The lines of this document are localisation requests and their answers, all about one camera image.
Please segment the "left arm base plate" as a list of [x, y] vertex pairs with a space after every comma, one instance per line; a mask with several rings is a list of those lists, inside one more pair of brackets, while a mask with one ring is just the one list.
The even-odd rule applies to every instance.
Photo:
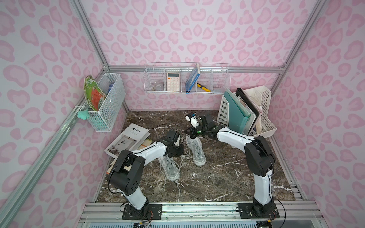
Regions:
[[162, 204], [148, 204], [137, 210], [132, 205], [126, 204], [120, 207], [122, 220], [160, 220], [162, 217]]

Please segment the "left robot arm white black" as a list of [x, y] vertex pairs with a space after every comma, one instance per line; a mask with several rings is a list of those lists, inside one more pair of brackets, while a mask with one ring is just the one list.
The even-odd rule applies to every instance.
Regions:
[[169, 130], [167, 135], [138, 151], [123, 150], [108, 175], [108, 185], [119, 189], [134, 209], [144, 211], [148, 206], [148, 199], [139, 187], [144, 167], [154, 160], [158, 160], [169, 181], [176, 181], [180, 177], [174, 157], [184, 153], [184, 146], [180, 143], [181, 136], [175, 130]]

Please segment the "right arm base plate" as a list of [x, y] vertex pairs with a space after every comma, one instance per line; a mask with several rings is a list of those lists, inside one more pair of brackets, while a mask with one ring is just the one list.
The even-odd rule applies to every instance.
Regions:
[[260, 203], [239, 203], [236, 207], [236, 212], [239, 212], [241, 219], [279, 219], [279, 211], [274, 202], [269, 202], [266, 205]]

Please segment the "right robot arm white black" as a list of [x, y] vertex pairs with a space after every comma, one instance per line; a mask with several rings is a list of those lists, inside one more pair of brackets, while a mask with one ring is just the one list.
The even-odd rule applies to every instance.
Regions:
[[271, 179], [276, 157], [263, 136], [247, 136], [215, 122], [210, 115], [189, 113], [185, 119], [192, 125], [185, 130], [191, 138], [206, 136], [229, 144], [245, 153], [248, 168], [254, 175], [254, 203], [262, 206], [272, 203]]

